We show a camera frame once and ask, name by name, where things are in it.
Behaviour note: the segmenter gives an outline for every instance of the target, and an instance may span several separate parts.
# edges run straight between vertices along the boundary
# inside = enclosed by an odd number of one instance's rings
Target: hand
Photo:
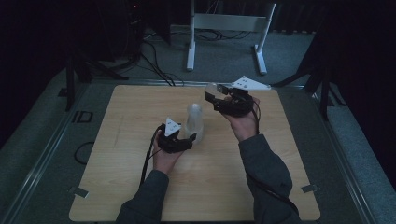
[[[152,151],[153,156],[153,169],[163,172],[166,175],[169,175],[178,158],[183,154],[184,151],[177,153],[167,153],[161,148],[158,147],[158,138],[160,137],[161,130],[157,132],[155,135],[154,141],[154,150]]]
[[[260,103],[260,100],[255,97],[253,97],[253,100],[257,103],[257,104],[253,104],[253,109],[257,113],[258,104]],[[226,114],[221,114],[221,115],[224,118],[226,118],[228,121],[230,121],[231,128],[233,129],[233,133],[235,134],[235,137],[236,139],[238,139],[239,142],[242,142],[257,134],[256,122],[258,121],[255,119],[252,112],[249,112],[248,114],[246,114],[244,117],[241,118],[236,118]]]

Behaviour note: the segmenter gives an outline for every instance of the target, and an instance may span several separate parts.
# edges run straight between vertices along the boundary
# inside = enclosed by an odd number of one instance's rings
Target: finger
[[[180,158],[180,156],[181,156],[184,152],[185,152],[185,151],[181,151],[181,152],[175,153],[175,154],[177,154],[177,160],[178,160],[178,158]]]
[[[253,110],[254,112],[257,113],[257,110],[259,109],[259,104],[260,104],[260,100],[257,99],[256,97],[252,97],[253,101],[255,102],[255,104],[253,104]]]
[[[226,118],[228,121],[230,121],[231,123],[235,120],[235,118],[231,115],[227,115],[227,114],[221,114],[224,118]]]
[[[162,130],[158,130],[158,132],[155,134],[154,147],[158,147],[158,140],[160,139],[161,132],[162,132]]]

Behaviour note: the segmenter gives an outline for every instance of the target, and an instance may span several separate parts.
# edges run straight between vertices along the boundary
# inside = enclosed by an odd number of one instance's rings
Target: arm
[[[132,200],[122,205],[116,223],[160,223],[168,183],[166,174],[152,170]]]
[[[117,217],[117,224],[160,223],[163,200],[168,188],[168,175],[183,152],[169,154],[158,147],[158,131],[153,154],[153,170],[140,186],[132,200],[124,203]]]
[[[242,118],[224,115],[230,121],[245,170],[247,184],[254,198],[254,219],[256,223],[300,223],[293,209],[278,198],[266,192],[262,185],[269,186],[278,195],[289,197],[292,183],[285,163],[271,150],[264,135],[257,133],[258,122],[250,112]]]

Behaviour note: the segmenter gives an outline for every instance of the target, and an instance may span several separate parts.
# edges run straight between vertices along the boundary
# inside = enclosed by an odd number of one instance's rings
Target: wire
[[[129,72],[129,71],[131,71],[132,69],[134,69],[135,67],[137,67],[137,63],[136,63],[134,66],[131,66],[131,67],[129,67],[129,68],[126,69],[126,70],[123,70],[122,72],[120,72],[120,74],[124,74],[124,73],[126,73],[126,72]]]
[[[86,143],[81,144],[81,145],[76,149],[76,151],[75,151],[75,153],[74,153],[74,158],[75,158],[76,162],[78,162],[78,163],[80,163],[80,164],[82,164],[82,165],[86,165],[86,164],[87,164],[86,161],[82,161],[82,160],[79,159],[78,153],[79,153],[79,151],[80,151],[83,147],[85,147],[85,146],[87,146],[87,145],[90,145],[90,144],[94,144],[94,143],[95,143],[95,142],[86,142]]]
[[[330,90],[330,92],[332,93],[332,96],[334,97],[335,101],[336,101],[339,105],[343,105],[343,106],[347,105],[346,103],[344,103],[344,102],[342,102],[342,101],[340,100],[340,98],[337,96],[337,94],[335,93],[335,91],[332,89],[331,86],[329,86],[329,90]]]
[[[178,32],[171,32],[170,36],[176,36],[176,35],[190,35],[190,31],[178,31]],[[199,35],[200,33],[211,33],[214,34],[215,37],[209,37],[205,35]],[[241,31],[237,35],[234,36],[227,36],[224,35],[221,31],[218,30],[212,30],[212,29],[196,29],[195,31],[195,36],[199,37],[202,40],[207,40],[207,41],[219,41],[219,40],[230,40],[230,39],[243,39],[246,38],[248,35],[250,35],[251,32],[246,32],[246,31]],[[150,41],[163,41],[161,38],[158,38],[156,40],[153,40],[152,37],[158,36],[157,33],[152,33],[152,34],[147,34],[147,36],[144,38],[145,40],[150,39]]]
[[[256,133],[259,134],[260,133],[260,118],[262,117],[262,112],[260,110],[259,104],[257,104],[256,101],[253,101],[253,103],[257,106],[257,109],[259,111],[259,116],[257,116],[256,111],[254,111],[254,108],[251,109],[251,112],[253,113],[254,118],[256,119]]]
[[[253,180],[253,182],[255,182],[256,185],[257,185],[259,188],[261,188],[262,190],[264,190],[264,191],[265,191],[266,193],[268,193],[270,196],[272,196],[272,197],[274,197],[274,198],[276,198],[276,199],[279,199],[280,201],[282,201],[282,202],[288,204],[288,205],[294,210],[294,212],[297,214],[297,216],[299,215],[297,206],[296,206],[288,197],[285,197],[285,196],[283,196],[283,195],[280,195],[280,194],[276,193],[276,192],[273,190],[273,188],[271,188],[271,186],[266,185],[266,184],[260,182],[259,180],[257,180],[256,178],[254,178],[252,175],[250,175],[250,174],[247,173],[247,176],[248,176],[251,180]]]
[[[163,150],[163,149],[162,149],[162,148],[160,148],[160,150],[158,150],[158,151],[156,151],[156,152],[152,153],[152,155],[149,157],[149,159],[151,159],[151,157],[155,156],[155,154],[159,153],[161,150]]]
[[[149,154],[151,153],[152,146],[154,145],[155,136],[157,135],[157,132],[159,130],[160,129],[157,128],[155,130],[155,132],[154,132],[154,135],[152,135],[152,137],[151,137],[151,142],[149,144],[148,152],[146,153],[145,164],[143,165],[143,169],[142,169],[142,175],[140,176],[140,184],[139,184],[139,186],[142,186],[143,182],[145,182],[146,172],[148,170],[148,165],[149,165],[149,159],[152,157]]]
[[[150,62],[149,59],[142,53],[141,56],[142,58],[148,62],[148,64],[151,66],[152,70],[146,67],[142,67],[145,69],[148,69],[149,71],[152,71],[154,73],[156,73],[157,75],[159,75],[164,81],[166,81],[168,83],[169,86],[176,86],[175,81],[170,77],[174,77],[175,79],[177,79],[178,81],[180,81],[182,83],[182,86],[184,86],[184,81],[179,78],[178,76],[176,76],[175,74],[171,74],[171,73],[165,73],[160,66],[158,65],[158,58],[157,58],[157,50],[155,49],[154,45],[152,45],[151,43],[149,43],[148,41],[144,41],[143,43],[148,44],[149,46],[151,46],[153,53],[154,53],[154,63]]]
[[[125,46],[124,49],[122,51],[121,57],[125,54],[126,50],[128,49],[128,45],[129,45],[129,14],[128,14],[128,9],[129,9],[129,5],[128,5],[128,1],[124,0],[123,4],[125,6],[125,20],[126,20],[126,41],[125,41]]]
[[[140,55],[135,58],[129,57],[128,62],[117,64],[115,66],[109,67],[109,69],[113,71],[119,71],[121,69],[130,68],[132,65],[137,65],[139,61],[140,61]]]
[[[207,9],[206,14],[209,14],[209,11],[213,6],[215,6],[215,9],[213,10],[213,14],[215,14],[216,9],[218,8],[218,4],[219,4],[219,0],[213,1],[212,5],[210,5],[210,7]]]

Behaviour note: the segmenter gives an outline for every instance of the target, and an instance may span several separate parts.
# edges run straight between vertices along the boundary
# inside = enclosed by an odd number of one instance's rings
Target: left hand
[[[166,151],[162,150],[158,147],[158,138],[160,137],[161,130],[157,132],[155,135],[154,141],[154,149],[152,150],[153,156],[153,169],[163,172],[166,175],[169,175],[178,158],[183,154],[184,151],[177,152],[177,153],[167,153]]]

